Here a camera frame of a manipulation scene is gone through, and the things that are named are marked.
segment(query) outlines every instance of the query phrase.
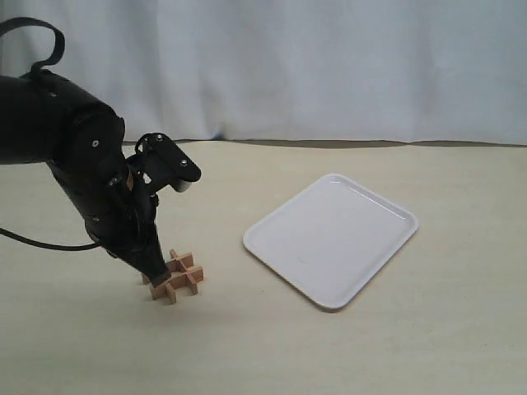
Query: black cable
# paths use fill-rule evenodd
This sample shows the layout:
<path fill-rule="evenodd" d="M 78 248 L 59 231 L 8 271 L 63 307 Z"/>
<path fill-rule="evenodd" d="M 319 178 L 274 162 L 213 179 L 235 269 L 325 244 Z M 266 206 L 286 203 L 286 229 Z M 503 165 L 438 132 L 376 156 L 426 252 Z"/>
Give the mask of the black cable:
<path fill-rule="evenodd" d="M 72 245 L 72 246 L 41 243 L 39 241 L 27 239 L 24 236 L 17 235 L 16 233 L 10 232 L 9 230 L 5 230 L 3 228 L 0 228 L 0 235 L 6 236 L 9 239 L 20 241 L 21 243 L 24 243 L 24 244 L 38 247 L 40 249 L 53 249 L 56 251 L 87 251 L 88 249 L 96 249 L 97 247 L 100 247 L 100 243 L 86 244 L 86 245 Z"/>

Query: table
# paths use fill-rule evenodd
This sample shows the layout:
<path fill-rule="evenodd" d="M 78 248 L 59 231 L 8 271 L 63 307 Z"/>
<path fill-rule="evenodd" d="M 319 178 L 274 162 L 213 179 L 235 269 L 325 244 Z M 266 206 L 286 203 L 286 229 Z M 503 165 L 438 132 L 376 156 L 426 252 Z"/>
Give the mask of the table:
<path fill-rule="evenodd" d="M 527 150 L 389 143 L 191 142 L 203 169 L 160 193 L 166 255 L 199 294 L 153 301 L 101 249 L 0 238 L 0 393 L 445 393 L 527 388 Z M 129 154 L 132 147 L 126 146 Z M 245 230 L 327 173 L 397 202 L 420 229 L 347 308 L 318 310 L 245 251 Z M 43 165 L 0 167 L 1 226 L 88 242 Z"/>

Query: white plastic tray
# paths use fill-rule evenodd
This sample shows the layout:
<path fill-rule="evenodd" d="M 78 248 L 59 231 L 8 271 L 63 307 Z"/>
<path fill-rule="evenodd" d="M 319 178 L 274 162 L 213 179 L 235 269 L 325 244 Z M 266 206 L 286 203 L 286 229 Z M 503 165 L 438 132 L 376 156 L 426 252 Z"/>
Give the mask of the white plastic tray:
<path fill-rule="evenodd" d="M 417 218 L 327 174 L 248 229 L 245 247 L 325 309 L 341 309 L 412 237 Z"/>

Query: white backdrop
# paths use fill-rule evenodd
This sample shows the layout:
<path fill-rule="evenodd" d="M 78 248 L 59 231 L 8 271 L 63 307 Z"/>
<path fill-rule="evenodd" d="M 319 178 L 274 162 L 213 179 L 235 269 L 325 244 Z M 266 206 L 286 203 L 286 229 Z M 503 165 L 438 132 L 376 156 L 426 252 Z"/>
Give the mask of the white backdrop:
<path fill-rule="evenodd" d="M 109 102 L 127 139 L 527 144 L 525 0 L 4 0 L 64 31 L 54 71 Z M 52 33 L 3 40 L 2 72 Z"/>

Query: black strap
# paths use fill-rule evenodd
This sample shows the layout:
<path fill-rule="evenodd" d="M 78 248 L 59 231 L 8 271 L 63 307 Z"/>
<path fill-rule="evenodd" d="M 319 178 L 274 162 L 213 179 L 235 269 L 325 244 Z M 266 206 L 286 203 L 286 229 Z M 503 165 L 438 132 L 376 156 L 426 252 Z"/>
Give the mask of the black strap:
<path fill-rule="evenodd" d="M 25 16 L 8 19 L 7 21 L 0 23 L 0 37 L 2 37 L 3 35 L 5 35 L 6 33 L 12 30 L 18 29 L 19 27 L 25 27 L 25 26 L 47 27 L 48 29 L 51 29 L 55 33 L 55 46 L 54 46 L 53 52 L 51 53 L 51 56 L 49 56 L 49 58 L 45 60 L 40 60 L 39 62 L 35 62 L 31 66 L 31 73 L 36 75 L 36 73 L 43 66 L 53 66 L 54 64 L 57 64 L 58 62 L 60 62 L 60 59 L 62 59 L 64 55 L 64 47 L 66 45 L 66 40 L 64 39 L 63 32 L 57 29 L 56 27 L 50 25 L 48 22 L 44 22 L 39 19 L 29 18 Z"/>

